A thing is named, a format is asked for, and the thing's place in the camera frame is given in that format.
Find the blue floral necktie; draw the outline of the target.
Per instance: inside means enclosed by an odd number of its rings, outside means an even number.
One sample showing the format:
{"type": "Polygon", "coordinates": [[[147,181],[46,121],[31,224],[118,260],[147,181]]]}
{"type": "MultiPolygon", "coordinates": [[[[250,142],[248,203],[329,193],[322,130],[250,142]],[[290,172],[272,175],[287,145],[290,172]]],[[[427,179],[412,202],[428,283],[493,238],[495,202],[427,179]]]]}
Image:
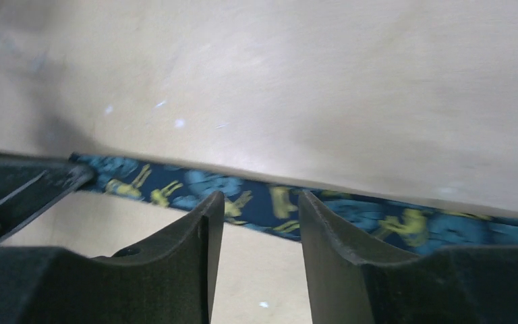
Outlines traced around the blue floral necktie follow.
{"type": "MultiPolygon", "coordinates": [[[[74,153],[70,160],[93,168],[85,191],[191,211],[213,192],[225,197],[225,221],[299,241],[302,188],[129,157],[74,153]]],[[[518,219],[461,213],[385,198],[315,189],[333,213],[397,248],[430,254],[453,245],[518,245],[518,219]]]]}

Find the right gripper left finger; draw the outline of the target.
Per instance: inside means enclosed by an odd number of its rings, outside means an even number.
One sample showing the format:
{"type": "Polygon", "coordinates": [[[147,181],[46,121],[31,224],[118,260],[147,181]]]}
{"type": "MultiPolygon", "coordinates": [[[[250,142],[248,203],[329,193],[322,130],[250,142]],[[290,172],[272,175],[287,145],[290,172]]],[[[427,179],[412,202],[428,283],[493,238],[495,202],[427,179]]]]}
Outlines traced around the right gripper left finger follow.
{"type": "Polygon", "coordinates": [[[113,256],[0,247],[0,323],[209,323],[225,197],[113,256]]]}

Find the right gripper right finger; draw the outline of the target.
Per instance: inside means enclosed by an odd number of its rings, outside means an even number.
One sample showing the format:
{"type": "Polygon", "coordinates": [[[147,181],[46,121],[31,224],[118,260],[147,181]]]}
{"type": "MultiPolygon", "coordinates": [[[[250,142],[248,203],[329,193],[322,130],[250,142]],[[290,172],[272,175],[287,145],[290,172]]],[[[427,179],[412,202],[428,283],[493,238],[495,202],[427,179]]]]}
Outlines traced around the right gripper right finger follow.
{"type": "Polygon", "coordinates": [[[310,192],[299,196],[314,323],[518,323],[518,246],[420,256],[372,237],[310,192]]]}

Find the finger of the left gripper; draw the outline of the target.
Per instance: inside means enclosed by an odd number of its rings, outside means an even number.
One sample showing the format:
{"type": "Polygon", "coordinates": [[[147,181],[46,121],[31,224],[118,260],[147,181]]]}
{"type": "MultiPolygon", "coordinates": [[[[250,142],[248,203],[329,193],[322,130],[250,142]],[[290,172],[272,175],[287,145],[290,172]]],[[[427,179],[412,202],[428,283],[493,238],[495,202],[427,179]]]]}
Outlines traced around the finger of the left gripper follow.
{"type": "Polygon", "coordinates": [[[86,164],[0,153],[0,243],[93,177],[86,164]]]}

